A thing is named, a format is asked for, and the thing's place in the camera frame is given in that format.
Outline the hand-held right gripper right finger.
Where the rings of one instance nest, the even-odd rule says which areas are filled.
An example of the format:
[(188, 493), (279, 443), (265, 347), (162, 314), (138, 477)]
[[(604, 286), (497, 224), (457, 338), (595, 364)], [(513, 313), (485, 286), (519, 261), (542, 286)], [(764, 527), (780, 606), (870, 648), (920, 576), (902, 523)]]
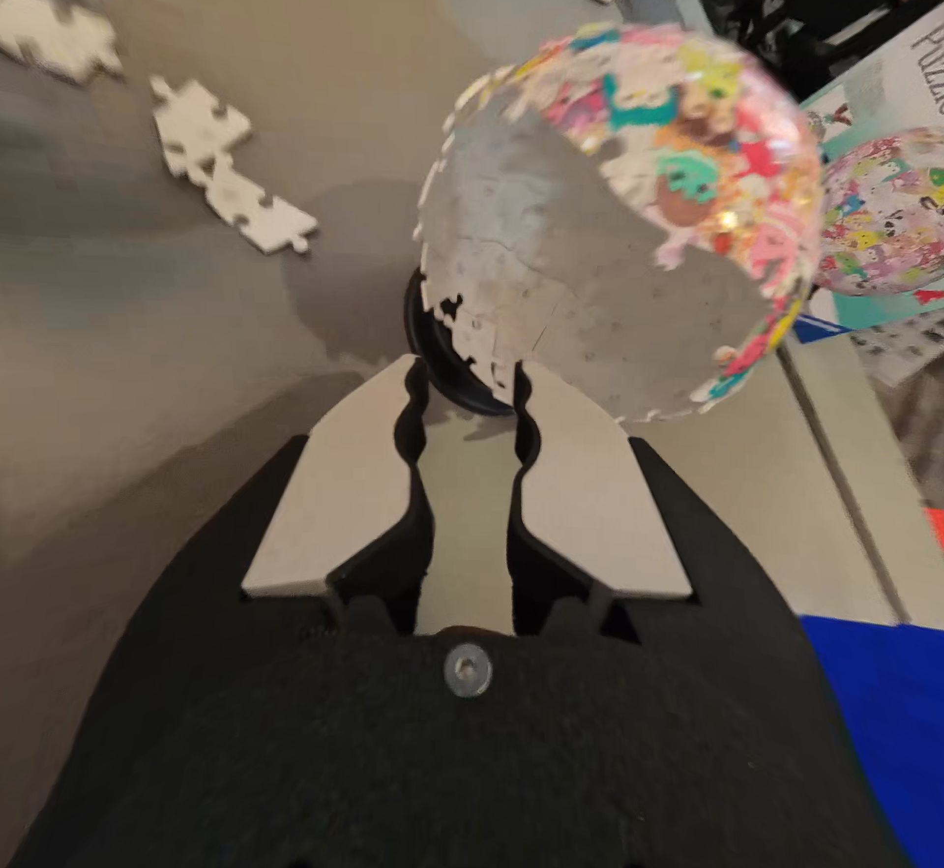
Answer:
[(694, 589), (621, 423), (541, 364), (517, 365), (507, 526), (516, 636), (538, 636), (560, 602), (594, 631), (631, 636), (633, 602), (691, 604)]

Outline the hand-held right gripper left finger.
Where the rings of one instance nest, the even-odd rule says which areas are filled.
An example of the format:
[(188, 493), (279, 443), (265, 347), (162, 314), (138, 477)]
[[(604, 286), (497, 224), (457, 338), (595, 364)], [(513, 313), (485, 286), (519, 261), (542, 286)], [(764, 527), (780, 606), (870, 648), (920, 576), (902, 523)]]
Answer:
[(428, 404), (424, 363), (403, 355), (313, 426), (244, 594), (341, 608), (375, 597), (399, 634), (414, 633), (435, 531), (418, 467)]

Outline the round black ball stand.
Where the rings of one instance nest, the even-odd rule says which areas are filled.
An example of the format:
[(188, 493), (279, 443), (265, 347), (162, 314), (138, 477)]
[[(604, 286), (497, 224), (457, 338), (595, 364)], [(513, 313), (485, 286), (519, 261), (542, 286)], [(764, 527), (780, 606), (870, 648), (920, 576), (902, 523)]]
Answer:
[(513, 407), (498, 400), (472, 371), (471, 358), (460, 357), (451, 331), (422, 304), (423, 275), (411, 274), (404, 296), (404, 328), (410, 351), (427, 367), (432, 386), (457, 407), (483, 417), (510, 417)]

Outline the colourful puzzle ball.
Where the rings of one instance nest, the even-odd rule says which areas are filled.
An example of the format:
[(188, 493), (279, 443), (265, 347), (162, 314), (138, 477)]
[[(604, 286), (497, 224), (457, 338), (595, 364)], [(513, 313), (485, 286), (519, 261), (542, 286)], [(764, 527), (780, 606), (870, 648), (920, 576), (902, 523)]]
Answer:
[(596, 24), (479, 78), (418, 202), (421, 302), (501, 402), (535, 361), (625, 422), (706, 412), (791, 329), (820, 155), (752, 54)]

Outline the puzzle box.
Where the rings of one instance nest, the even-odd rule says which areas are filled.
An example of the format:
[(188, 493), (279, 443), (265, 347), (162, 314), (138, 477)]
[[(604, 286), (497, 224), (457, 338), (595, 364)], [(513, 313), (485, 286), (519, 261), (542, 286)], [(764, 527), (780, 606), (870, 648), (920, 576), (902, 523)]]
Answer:
[(867, 373), (889, 388), (942, 355), (942, 10), (803, 105), (820, 142), (827, 212), (796, 337), (849, 335)]

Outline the blue plastic bin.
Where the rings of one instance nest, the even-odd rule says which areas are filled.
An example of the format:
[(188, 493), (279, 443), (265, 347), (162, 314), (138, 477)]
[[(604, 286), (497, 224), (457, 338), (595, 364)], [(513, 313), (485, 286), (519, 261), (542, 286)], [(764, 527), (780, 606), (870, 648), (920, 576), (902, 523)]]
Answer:
[(800, 619), (876, 797), (915, 866), (943, 865), (943, 632)]

